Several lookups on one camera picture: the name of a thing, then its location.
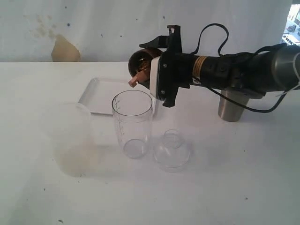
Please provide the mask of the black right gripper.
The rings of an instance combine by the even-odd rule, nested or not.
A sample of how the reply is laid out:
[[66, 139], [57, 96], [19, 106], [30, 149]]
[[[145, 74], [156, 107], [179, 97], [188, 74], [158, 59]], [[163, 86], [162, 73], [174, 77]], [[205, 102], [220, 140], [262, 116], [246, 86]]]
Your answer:
[[160, 57], [158, 93], [164, 101], [163, 106], [171, 108], [175, 106], [178, 89], [189, 89], [190, 84], [184, 72], [179, 69], [183, 63], [180, 26], [168, 25], [167, 28], [168, 36], [158, 36], [147, 43], [139, 44], [139, 47], [166, 49]]

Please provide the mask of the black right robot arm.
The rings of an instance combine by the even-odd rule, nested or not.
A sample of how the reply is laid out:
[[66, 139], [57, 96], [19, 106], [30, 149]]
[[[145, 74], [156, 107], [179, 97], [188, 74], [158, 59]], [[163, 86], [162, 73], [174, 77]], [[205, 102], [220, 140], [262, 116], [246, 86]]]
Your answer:
[[180, 26], [168, 26], [167, 36], [140, 44], [141, 48], [162, 49], [150, 70], [151, 94], [173, 107], [179, 88], [192, 85], [215, 94], [234, 91], [253, 99], [278, 91], [280, 99], [300, 88], [300, 48], [296, 45], [265, 46], [254, 53], [199, 55], [195, 50], [183, 53]]

